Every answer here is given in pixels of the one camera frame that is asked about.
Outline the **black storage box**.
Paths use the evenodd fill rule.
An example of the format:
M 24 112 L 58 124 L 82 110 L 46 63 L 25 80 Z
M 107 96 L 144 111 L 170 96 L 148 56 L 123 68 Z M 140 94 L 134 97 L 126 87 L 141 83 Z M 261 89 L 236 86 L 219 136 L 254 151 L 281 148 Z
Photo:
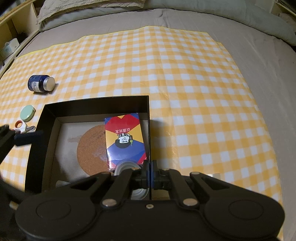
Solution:
M 150 154 L 148 96 L 114 96 L 46 104 L 36 130 L 42 135 L 30 148 L 25 190 L 38 194 L 57 182 L 73 182 L 107 170 L 104 119 L 138 113 Z

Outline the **colourful card box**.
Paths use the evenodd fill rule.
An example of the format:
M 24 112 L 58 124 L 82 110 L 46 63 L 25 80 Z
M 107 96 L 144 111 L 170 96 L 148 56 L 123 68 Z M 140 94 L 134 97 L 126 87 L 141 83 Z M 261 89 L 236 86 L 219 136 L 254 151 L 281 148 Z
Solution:
M 104 127 L 109 170 L 121 162 L 144 163 L 147 155 L 138 113 L 105 118 Z

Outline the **grey green pillow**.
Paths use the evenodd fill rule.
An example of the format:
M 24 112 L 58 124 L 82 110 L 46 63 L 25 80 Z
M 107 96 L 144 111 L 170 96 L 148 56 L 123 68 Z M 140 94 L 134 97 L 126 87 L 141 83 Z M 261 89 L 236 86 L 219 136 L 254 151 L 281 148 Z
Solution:
M 78 9 L 42 21 L 39 31 L 85 19 L 114 31 L 154 25 L 209 33 L 215 27 L 225 33 L 236 22 L 295 46 L 293 28 L 250 1 L 145 1 L 143 8 Z

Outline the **beige quilted pillow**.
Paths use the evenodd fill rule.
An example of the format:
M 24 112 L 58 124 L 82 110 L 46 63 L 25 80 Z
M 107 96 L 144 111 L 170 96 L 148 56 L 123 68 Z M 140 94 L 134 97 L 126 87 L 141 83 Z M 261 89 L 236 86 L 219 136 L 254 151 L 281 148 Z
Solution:
M 142 0 L 46 0 L 42 5 L 37 17 L 37 24 L 42 21 L 59 14 L 69 13 L 78 9 L 87 8 L 129 8 L 129 7 L 144 7 L 145 1 Z

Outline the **round cork coaster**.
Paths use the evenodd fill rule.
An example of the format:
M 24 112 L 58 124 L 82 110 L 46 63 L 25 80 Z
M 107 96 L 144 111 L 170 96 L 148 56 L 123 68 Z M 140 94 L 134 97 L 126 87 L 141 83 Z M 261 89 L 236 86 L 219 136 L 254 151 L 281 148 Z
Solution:
M 105 127 L 97 125 L 82 135 L 77 147 L 77 160 L 88 175 L 108 171 Z

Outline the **white tissue box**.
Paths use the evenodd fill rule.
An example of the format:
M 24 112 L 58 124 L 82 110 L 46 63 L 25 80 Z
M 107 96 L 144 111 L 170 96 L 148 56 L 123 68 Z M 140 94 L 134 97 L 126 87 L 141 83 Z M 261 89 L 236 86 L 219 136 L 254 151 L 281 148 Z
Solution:
M 6 58 L 13 54 L 19 46 L 20 43 L 18 42 L 17 38 L 14 38 L 11 41 L 6 42 L 0 51 L 1 61 L 6 60 Z

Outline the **yellow white checkered cloth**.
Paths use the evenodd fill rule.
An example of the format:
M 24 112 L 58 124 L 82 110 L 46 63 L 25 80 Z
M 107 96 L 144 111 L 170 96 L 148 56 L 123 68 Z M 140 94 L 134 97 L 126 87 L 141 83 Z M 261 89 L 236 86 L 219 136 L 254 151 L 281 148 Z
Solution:
M 51 92 L 28 89 L 49 75 Z M 92 35 L 18 58 L 1 78 L 1 126 L 20 112 L 89 98 L 149 98 L 149 194 L 102 207 L 115 170 L 25 190 L 31 145 L 3 161 L 23 165 L 18 190 L 1 180 L 1 231 L 25 240 L 277 240 L 285 213 L 272 198 L 278 170 L 263 117 L 225 48 L 207 33 L 148 26 Z M 198 207 L 180 207 L 151 188 L 151 161 L 190 177 Z

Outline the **dark blue jar silver lid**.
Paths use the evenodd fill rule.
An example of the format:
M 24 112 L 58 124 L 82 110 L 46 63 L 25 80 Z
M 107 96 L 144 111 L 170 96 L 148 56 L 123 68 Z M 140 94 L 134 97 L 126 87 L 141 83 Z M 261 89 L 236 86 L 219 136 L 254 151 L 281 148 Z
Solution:
M 55 85 L 55 79 L 49 75 L 32 75 L 28 79 L 28 89 L 32 92 L 51 92 Z

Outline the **orange white small scissors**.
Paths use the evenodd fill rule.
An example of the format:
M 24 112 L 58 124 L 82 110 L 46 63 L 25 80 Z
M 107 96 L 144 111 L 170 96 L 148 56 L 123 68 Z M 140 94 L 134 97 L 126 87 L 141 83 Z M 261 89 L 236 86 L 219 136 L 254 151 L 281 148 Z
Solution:
M 28 133 L 34 131 L 35 129 L 35 126 L 28 126 L 23 120 L 18 120 L 15 122 L 14 130 L 18 133 Z

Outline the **mint green round case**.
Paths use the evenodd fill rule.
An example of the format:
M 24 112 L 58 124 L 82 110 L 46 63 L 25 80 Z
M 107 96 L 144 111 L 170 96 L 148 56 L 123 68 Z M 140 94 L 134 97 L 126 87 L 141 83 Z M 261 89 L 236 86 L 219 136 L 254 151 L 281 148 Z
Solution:
M 24 122 L 28 122 L 33 118 L 35 112 L 36 110 L 32 105 L 27 105 L 20 112 L 20 118 Z

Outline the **wooden bedside shelf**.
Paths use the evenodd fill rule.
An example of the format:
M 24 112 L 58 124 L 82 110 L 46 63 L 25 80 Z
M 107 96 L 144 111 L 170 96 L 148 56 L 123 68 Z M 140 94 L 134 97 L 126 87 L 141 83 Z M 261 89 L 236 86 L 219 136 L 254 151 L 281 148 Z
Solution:
M 34 1 L 24 1 L 1 16 L 1 47 L 17 36 L 24 37 L 17 49 L 1 64 L 1 75 L 9 69 L 19 53 L 39 33 Z

